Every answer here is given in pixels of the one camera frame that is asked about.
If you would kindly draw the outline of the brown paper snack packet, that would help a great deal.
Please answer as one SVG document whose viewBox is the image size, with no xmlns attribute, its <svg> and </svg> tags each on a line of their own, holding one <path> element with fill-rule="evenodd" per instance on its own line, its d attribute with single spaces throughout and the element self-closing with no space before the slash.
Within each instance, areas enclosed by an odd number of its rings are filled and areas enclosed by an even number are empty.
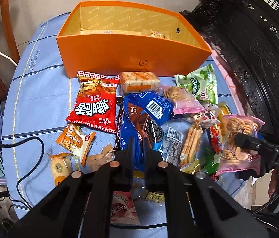
<svg viewBox="0 0 279 238">
<path fill-rule="evenodd" d="M 114 160 L 114 150 L 111 143 L 103 147 L 101 153 L 87 156 L 86 163 L 88 167 L 90 168 L 91 172 L 98 171 L 98 169 L 111 161 Z"/>
</svg>

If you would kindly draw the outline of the yellow crinkly snack bag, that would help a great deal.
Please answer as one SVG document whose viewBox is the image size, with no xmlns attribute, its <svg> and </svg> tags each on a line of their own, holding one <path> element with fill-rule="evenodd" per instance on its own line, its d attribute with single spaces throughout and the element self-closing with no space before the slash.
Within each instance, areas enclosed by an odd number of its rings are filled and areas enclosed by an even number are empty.
<svg viewBox="0 0 279 238">
<path fill-rule="evenodd" d="M 180 171 L 182 171 L 183 173 L 192 174 L 192 175 L 201 170 L 202 170 L 202 168 L 200 166 L 199 159 L 195 160 L 193 163 L 184 164 L 180 168 Z"/>
</svg>

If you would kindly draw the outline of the pink twisted cracker bag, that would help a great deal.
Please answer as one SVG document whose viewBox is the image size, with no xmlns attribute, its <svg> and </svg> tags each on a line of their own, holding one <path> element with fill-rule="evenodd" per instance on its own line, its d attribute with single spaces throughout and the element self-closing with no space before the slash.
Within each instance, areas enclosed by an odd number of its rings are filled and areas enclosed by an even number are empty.
<svg viewBox="0 0 279 238">
<path fill-rule="evenodd" d="M 245 148 L 247 138 L 257 138 L 264 121 L 250 115 L 227 114 L 222 117 L 223 151 L 216 172 L 223 173 L 253 170 L 260 174 L 261 158 L 252 148 Z"/>
</svg>

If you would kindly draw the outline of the biscuit sticks clear packet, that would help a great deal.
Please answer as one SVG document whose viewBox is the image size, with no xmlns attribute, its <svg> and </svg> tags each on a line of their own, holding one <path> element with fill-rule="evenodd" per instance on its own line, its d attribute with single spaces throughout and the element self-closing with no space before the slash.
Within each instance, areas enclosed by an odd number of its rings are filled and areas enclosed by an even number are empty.
<svg viewBox="0 0 279 238">
<path fill-rule="evenodd" d="M 202 134 L 203 130 L 199 122 L 189 128 L 180 154 L 181 166 L 195 162 Z"/>
</svg>

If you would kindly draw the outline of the red white strawberry pouch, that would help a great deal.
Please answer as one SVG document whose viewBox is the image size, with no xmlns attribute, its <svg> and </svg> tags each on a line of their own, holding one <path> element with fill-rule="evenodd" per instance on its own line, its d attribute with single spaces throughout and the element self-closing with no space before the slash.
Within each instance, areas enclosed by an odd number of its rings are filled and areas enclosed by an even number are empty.
<svg viewBox="0 0 279 238">
<path fill-rule="evenodd" d="M 110 220 L 112 224 L 140 225 L 131 192 L 114 191 Z"/>
</svg>

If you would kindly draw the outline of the small green plum packet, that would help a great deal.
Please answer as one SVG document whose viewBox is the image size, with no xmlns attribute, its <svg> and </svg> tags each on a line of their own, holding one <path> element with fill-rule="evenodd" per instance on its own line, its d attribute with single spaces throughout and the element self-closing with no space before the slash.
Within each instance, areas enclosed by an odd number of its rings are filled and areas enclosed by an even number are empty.
<svg viewBox="0 0 279 238">
<path fill-rule="evenodd" d="M 207 175 L 215 174 L 217 172 L 219 163 L 222 158 L 222 152 L 215 152 L 213 149 L 205 147 L 204 160 L 205 162 L 201 165 L 201 169 Z"/>
</svg>

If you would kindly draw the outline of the blue cookie bag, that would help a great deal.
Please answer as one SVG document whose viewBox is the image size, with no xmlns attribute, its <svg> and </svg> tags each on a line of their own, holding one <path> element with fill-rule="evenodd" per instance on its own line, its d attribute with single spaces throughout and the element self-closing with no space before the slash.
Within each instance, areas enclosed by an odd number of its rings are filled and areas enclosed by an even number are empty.
<svg viewBox="0 0 279 238">
<path fill-rule="evenodd" d="M 174 118 L 173 104 L 156 92 L 128 93 L 123 100 L 123 124 L 120 147 L 127 149 L 134 138 L 134 167 L 144 170 L 143 139 L 158 150 L 164 137 L 161 126 Z"/>
</svg>

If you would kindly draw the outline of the red noodle snack bag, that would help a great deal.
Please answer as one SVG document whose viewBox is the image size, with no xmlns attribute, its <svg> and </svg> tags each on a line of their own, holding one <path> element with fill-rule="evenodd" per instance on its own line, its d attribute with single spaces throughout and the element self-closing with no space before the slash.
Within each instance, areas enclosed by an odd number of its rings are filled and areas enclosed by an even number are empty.
<svg viewBox="0 0 279 238">
<path fill-rule="evenodd" d="M 116 133 L 116 91 L 120 77 L 86 71 L 78 71 L 77 77 L 80 89 L 66 121 Z"/>
</svg>

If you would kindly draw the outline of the green jelly drink pouch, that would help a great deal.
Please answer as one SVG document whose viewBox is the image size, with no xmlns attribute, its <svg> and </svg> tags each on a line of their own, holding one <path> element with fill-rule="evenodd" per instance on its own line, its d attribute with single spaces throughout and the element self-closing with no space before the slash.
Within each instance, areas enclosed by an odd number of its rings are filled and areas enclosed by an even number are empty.
<svg viewBox="0 0 279 238">
<path fill-rule="evenodd" d="M 218 103 L 217 79 L 212 64 L 201 67 L 187 75 L 175 75 L 179 88 L 185 88 L 199 101 Z"/>
</svg>

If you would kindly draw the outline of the yellow peanut bar packet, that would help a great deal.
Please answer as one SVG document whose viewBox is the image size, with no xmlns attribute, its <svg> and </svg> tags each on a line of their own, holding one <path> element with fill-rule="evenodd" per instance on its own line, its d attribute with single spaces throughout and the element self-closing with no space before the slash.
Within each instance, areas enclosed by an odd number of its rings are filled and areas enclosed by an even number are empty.
<svg viewBox="0 0 279 238">
<path fill-rule="evenodd" d="M 163 193 L 148 191 L 144 200 L 163 204 L 165 201 L 165 197 Z"/>
</svg>

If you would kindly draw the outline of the small red snack packet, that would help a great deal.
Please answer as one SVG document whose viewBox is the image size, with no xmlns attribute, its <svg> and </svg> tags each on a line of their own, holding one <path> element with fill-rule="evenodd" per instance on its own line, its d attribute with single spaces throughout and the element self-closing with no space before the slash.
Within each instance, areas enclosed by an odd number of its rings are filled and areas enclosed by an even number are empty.
<svg viewBox="0 0 279 238">
<path fill-rule="evenodd" d="M 210 127 L 210 141 L 216 154 L 223 150 L 220 124 L 215 124 Z"/>
</svg>

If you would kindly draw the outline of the snickers chocolate bar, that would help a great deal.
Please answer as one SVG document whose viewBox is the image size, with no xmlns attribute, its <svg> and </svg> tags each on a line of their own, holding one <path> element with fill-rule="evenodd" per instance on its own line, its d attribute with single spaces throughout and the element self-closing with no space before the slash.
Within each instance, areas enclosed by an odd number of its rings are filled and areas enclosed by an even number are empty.
<svg viewBox="0 0 279 238">
<path fill-rule="evenodd" d="M 115 136 L 115 145 L 114 150 L 120 150 L 120 137 L 121 137 L 121 127 L 123 124 L 123 96 L 117 97 L 117 105 L 119 106 L 118 116 L 117 116 L 117 124 L 116 124 L 116 136 Z"/>
</svg>

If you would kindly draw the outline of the cartoon candy clear packet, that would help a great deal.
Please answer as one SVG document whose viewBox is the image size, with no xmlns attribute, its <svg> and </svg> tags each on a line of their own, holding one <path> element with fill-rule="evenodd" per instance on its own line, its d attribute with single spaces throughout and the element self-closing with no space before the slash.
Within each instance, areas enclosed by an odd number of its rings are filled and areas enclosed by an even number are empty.
<svg viewBox="0 0 279 238">
<path fill-rule="evenodd" d="M 206 110 L 200 113 L 189 114 L 189 119 L 194 123 L 198 122 L 203 128 L 210 128 L 218 125 L 221 121 L 218 119 L 221 109 L 215 104 L 206 104 Z"/>
</svg>

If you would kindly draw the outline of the pink biscuit bag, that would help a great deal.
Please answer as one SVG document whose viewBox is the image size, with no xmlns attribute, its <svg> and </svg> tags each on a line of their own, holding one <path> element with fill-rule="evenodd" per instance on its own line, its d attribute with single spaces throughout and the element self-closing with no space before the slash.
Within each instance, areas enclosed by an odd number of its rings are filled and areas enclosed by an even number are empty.
<svg viewBox="0 0 279 238">
<path fill-rule="evenodd" d="M 162 92 L 163 96 L 172 102 L 175 115 L 205 112 L 201 103 L 186 89 L 178 86 L 163 86 Z"/>
</svg>

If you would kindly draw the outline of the clear wrapped sandwich cake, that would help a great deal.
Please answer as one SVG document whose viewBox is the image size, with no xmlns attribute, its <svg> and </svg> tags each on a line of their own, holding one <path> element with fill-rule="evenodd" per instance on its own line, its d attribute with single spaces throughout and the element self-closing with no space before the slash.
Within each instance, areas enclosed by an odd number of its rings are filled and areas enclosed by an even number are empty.
<svg viewBox="0 0 279 238">
<path fill-rule="evenodd" d="M 124 94 L 158 91 L 160 79 L 149 71 L 125 71 L 120 73 L 120 86 Z"/>
</svg>

